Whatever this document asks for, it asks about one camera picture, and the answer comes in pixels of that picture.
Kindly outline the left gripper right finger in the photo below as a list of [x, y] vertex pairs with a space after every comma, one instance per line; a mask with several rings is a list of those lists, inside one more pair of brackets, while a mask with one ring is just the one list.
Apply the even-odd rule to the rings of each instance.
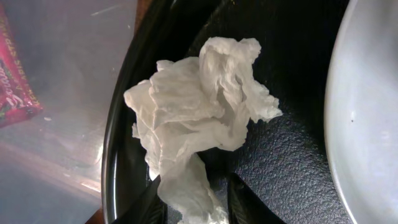
[[230, 224], [285, 224], [235, 173], [228, 178]]

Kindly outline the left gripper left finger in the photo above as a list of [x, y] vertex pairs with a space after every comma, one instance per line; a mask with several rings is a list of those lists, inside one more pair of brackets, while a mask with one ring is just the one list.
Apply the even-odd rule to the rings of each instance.
[[113, 221], [113, 224], [166, 224], [167, 205], [157, 194], [160, 181], [158, 175], [127, 212]]

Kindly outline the white tissue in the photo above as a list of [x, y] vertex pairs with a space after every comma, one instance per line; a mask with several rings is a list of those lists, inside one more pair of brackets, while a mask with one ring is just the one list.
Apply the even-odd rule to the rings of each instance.
[[183, 223], [226, 223], [226, 210], [210, 188], [198, 153], [235, 151], [248, 122], [281, 116], [279, 101], [253, 76], [261, 53], [254, 39], [211, 37], [196, 57], [159, 60], [157, 71], [124, 92], [136, 114], [132, 135], [146, 150], [158, 196]]

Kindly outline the red snack wrapper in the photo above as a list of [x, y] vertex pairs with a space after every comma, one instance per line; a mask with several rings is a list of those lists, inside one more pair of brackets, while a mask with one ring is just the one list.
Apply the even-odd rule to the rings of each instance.
[[1, 127], [33, 118], [42, 107], [19, 60], [4, 8], [1, 8]]

